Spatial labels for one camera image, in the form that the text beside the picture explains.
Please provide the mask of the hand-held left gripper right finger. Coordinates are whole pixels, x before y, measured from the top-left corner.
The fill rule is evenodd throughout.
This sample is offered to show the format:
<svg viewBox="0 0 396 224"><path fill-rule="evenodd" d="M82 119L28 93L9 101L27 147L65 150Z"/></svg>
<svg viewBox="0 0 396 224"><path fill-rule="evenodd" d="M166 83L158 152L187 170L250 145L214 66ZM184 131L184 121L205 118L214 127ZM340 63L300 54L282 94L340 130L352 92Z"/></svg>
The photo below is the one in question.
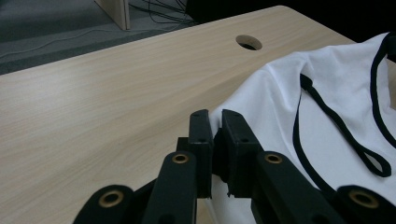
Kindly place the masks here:
<svg viewBox="0 0 396 224"><path fill-rule="evenodd" d="M250 198L255 183L256 156L262 147L243 115L223 109L214 143L213 174L227 184L228 195Z"/></svg>

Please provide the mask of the white tank top black trim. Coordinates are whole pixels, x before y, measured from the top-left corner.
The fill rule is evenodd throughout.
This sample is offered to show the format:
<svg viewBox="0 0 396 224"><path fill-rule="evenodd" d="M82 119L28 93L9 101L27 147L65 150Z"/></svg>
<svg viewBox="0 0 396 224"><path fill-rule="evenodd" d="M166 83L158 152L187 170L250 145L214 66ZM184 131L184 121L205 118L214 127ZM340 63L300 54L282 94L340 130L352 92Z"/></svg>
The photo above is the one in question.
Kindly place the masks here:
<svg viewBox="0 0 396 224"><path fill-rule="evenodd" d="M358 185L396 205L396 109L387 57L396 33L293 52L266 64L211 114L243 115L261 145L287 156L314 187Z"/></svg>

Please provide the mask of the light wooden furniture leg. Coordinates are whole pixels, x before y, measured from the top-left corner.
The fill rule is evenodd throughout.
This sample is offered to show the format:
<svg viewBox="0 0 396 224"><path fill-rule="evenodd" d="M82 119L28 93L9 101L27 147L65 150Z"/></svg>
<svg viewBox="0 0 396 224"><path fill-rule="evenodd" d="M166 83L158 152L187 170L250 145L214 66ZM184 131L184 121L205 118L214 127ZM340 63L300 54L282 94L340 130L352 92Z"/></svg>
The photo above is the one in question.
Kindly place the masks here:
<svg viewBox="0 0 396 224"><path fill-rule="evenodd" d="M121 28L129 30L130 13L128 0L94 0L94 2Z"/></svg>

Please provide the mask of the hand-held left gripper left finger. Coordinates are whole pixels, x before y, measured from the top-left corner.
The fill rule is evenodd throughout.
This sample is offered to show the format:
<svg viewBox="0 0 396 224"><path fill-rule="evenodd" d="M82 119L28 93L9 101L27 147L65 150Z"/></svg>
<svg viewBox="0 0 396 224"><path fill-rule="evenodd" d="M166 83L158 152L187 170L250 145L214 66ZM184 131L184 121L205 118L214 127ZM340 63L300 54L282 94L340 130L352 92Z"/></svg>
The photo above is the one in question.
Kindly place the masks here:
<svg viewBox="0 0 396 224"><path fill-rule="evenodd" d="M188 151L196 159L197 197L210 198L214 139L207 109L190 115L189 136L177 139L177 151Z"/></svg>

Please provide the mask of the black curtain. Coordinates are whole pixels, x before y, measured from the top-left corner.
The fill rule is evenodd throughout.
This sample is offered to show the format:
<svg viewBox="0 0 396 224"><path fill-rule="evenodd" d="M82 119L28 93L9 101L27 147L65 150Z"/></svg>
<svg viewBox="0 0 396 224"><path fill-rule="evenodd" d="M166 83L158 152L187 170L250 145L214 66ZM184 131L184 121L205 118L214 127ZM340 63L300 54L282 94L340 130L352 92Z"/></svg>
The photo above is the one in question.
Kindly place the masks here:
<svg viewBox="0 0 396 224"><path fill-rule="evenodd" d="M187 14L205 23L275 6L296 10L356 42L396 32L396 0L187 0Z"/></svg>

